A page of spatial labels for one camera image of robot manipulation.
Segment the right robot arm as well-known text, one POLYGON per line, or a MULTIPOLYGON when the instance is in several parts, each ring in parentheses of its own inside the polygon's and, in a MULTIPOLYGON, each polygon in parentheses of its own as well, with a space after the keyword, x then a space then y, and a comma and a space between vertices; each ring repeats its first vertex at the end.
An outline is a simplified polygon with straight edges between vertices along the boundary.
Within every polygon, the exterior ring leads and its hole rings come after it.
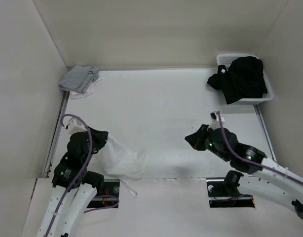
POLYGON ((222 184, 230 197, 258 196, 279 204, 303 220, 303 178, 282 167, 261 150, 240 143, 228 129, 203 124, 185 137, 196 151, 210 151, 229 163, 222 184))

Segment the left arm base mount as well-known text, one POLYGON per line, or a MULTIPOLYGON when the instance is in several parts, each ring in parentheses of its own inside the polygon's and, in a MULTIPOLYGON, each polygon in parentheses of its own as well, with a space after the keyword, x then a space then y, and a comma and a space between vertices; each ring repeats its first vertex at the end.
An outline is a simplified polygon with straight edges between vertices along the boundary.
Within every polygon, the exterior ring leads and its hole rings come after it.
POLYGON ((102 187, 99 188, 97 194, 89 203, 87 208, 102 208, 113 206, 117 203, 120 192, 119 180, 105 180, 102 187))

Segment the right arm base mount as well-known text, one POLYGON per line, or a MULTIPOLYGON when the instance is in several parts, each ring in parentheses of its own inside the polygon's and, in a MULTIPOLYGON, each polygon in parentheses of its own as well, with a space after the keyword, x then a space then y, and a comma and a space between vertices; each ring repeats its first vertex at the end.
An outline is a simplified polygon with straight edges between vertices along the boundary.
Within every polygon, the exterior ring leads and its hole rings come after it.
POLYGON ((222 178, 206 180, 210 208, 255 208, 252 195, 227 191, 223 181, 222 178))

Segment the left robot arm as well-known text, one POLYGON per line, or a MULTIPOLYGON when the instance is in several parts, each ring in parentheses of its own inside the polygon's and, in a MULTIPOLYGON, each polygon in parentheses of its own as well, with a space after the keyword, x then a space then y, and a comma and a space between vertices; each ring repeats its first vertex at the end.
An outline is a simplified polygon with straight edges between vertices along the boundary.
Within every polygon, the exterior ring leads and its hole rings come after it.
POLYGON ((39 237, 71 237, 94 197, 104 192, 104 176, 88 171, 92 156, 102 149, 108 132, 74 128, 67 152, 54 169, 47 211, 38 230, 39 237))

